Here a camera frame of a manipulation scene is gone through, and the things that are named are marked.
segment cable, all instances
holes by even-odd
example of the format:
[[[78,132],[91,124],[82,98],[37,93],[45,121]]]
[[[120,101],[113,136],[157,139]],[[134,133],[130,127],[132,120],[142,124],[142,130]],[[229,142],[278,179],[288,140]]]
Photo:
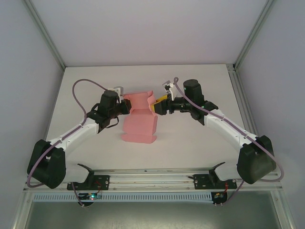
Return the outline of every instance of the cable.
[[[241,189],[241,187],[243,186],[243,184],[244,184],[244,180],[240,183],[240,185],[239,185],[238,188],[235,190],[235,192],[230,196],[230,198],[228,198],[227,201],[223,203],[223,205],[227,204],[230,200],[232,200],[232,199],[236,196],[237,192]]]
[[[100,192],[100,190],[101,190],[102,185],[101,185],[100,182],[98,182],[98,181],[95,181],[95,183],[96,183],[97,185],[99,185],[99,190],[98,190],[98,192],[96,193],[96,194],[98,194],[98,193]]]
[[[87,120],[87,113],[86,113],[86,110],[85,108],[82,106],[82,104],[80,103],[80,101],[76,98],[76,95],[75,95],[75,85],[81,81],[88,81],[90,83],[93,83],[97,86],[99,86],[100,88],[106,90],[106,88],[104,88],[103,86],[99,85],[97,82],[94,82],[92,80],[88,80],[88,79],[80,79],[80,80],[77,80],[73,86],[72,86],[72,95],[73,95],[73,98],[75,99],[76,103],[81,107],[82,111],[84,112],[84,120],[82,121],[81,125],[79,125],[78,127],[76,127],[75,129],[73,129],[72,131],[70,131],[69,133],[67,133],[65,136],[62,137],[62,141],[65,140],[67,137],[69,137],[70,135],[72,135],[73,133],[75,133],[78,129],[80,129],[86,122]],[[29,176],[28,176],[28,179],[27,179],[27,186],[28,187],[39,187],[39,186],[42,186],[43,183],[40,183],[40,184],[37,184],[37,185],[31,185],[31,178],[33,176],[33,173],[35,171],[35,169],[37,168],[37,166],[39,165],[39,163],[45,158],[45,156],[55,147],[57,146],[61,141],[58,140],[57,142],[55,142],[53,145],[51,145],[39,158],[38,160],[36,161],[36,163],[34,164],[33,168],[31,169],[30,173],[29,173]]]
[[[111,128],[111,127],[114,127],[114,126],[116,126],[117,124],[119,124],[119,117],[116,117],[116,120],[117,120],[117,123],[116,124],[113,124],[113,125],[110,125],[110,126],[108,126],[108,127],[106,127],[107,129],[109,129],[109,128]]]
[[[71,182],[71,184],[72,184],[72,188],[73,188],[74,194],[75,194],[75,196],[76,196],[76,198],[77,198],[79,204],[80,204],[81,207],[83,208],[85,205],[82,203],[82,201],[80,200],[79,196],[77,195],[76,190],[75,190],[75,187],[74,187],[74,183]]]
[[[227,182],[225,183],[225,185],[224,185],[224,186],[225,186],[225,189],[224,189],[223,194],[225,194],[225,193],[228,191],[228,187],[229,187]]]
[[[237,132],[239,132],[242,136],[246,137],[248,140],[250,140],[252,143],[254,143],[257,147],[259,147],[261,150],[263,150],[272,160],[274,160],[274,162],[278,165],[280,171],[281,171],[281,175],[279,178],[277,179],[273,179],[273,180],[266,180],[266,179],[260,179],[260,181],[264,181],[264,182],[277,182],[280,181],[281,179],[283,179],[284,177],[284,170],[283,167],[281,166],[281,164],[278,163],[277,159],[268,151],[266,150],[264,147],[262,147],[260,144],[258,144],[254,139],[252,139],[251,137],[247,136],[247,134],[245,134],[242,130],[240,130],[235,124],[233,124],[230,120],[215,114],[211,111],[208,111],[200,106],[198,106],[197,104],[195,104],[192,100],[190,100],[188,97],[186,97],[186,95],[183,93],[183,91],[180,89],[180,87],[178,86],[178,81],[179,78],[175,77],[173,80],[173,84],[176,86],[177,90],[179,91],[179,93],[194,107],[196,107],[199,110],[202,110],[204,112],[207,112],[210,115],[213,115],[217,118],[220,118],[222,120],[224,120],[227,124],[229,124],[231,127],[233,127]]]

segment white enclosure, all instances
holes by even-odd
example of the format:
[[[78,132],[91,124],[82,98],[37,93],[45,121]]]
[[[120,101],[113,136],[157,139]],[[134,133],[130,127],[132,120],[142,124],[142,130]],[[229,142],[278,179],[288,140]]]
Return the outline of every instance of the white enclosure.
[[[0,227],[25,226],[35,191],[22,189],[34,144],[81,121],[71,95],[77,79],[121,85],[125,92],[154,90],[158,98],[164,94],[162,83],[178,76],[180,85],[197,79],[205,99],[238,125],[272,140],[284,179],[245,184],[243,191],[270,191],[279,227],[294,229],[295,221],[302,228],[304,11],[301,0],[5,0],[0,8]],[[89,110],[101,91],[82,82],[76,95]],[[114,177],[115,169],[187,168],[170,175],[162,170],[170,177],[165,180],[192,175],[201,171],[195,167],[212,167],[221,159],[237,160],[228,143],[189,114],[159,116],[158,139],[150,146],[120,140],[123,119],[67,160],[110,169]],[[166,145],[172,148],[158,150]],[[184,154],[188,149],[195,153]],[[186,179],[180,181],[183,188],[192,189]]]

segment pink cloth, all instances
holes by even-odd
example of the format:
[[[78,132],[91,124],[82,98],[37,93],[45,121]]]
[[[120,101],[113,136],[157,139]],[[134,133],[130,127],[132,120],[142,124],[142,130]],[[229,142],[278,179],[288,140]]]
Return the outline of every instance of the pink cloth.
[[[156,132],[158,116],[151,110],[151,106],[156,102],[153,91],[132,93],[124,95],[124,99],[129,99],[132,108],[130,115],[124,120],[121,135],[123,141],[136,143],[153,143],[157,136]]]

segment black wire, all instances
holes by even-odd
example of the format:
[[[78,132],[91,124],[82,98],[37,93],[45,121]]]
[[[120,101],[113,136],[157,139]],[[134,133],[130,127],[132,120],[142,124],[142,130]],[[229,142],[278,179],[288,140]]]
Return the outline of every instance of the black wire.
[[[110,125],[110,126],[108,126],[108,127],[106,127],[107,129],[109,129],[109,128],[111,128],[111,127],[114,127],[114,126],[116,126],[117,124],[119,124],[119,117],[116,117],[116,120],[118,121],[116,124],[113,124],[113,125]]]

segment white table surface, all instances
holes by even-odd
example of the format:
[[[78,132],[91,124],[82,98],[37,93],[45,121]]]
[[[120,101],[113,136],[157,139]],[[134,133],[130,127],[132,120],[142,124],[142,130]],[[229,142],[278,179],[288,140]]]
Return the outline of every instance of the white table surface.
[[[83,113],[71,93],[78,79],[91,79],[106,88],[123,86],[124,93],[153,90],[159,98],[165,94],[162,84],[176,76],[181,87],[185,80],[197,79],[205,100],[219,106],[227,117],[243,126],[225,64],[70,67],[63,76],[47,140],[82,120]],[[92,83],[80,82],[75,93],[89,111],[100,101],[103,90]],[[159,116],[157,140],[152,144],[122,141],[124,115],[119,118],[116,127],[105,129],[83,143],[66,161],[92,169],[194,168],[212,167],[223,161],[237,162],[238,152],[213,130],[193,120],[189,113]]]

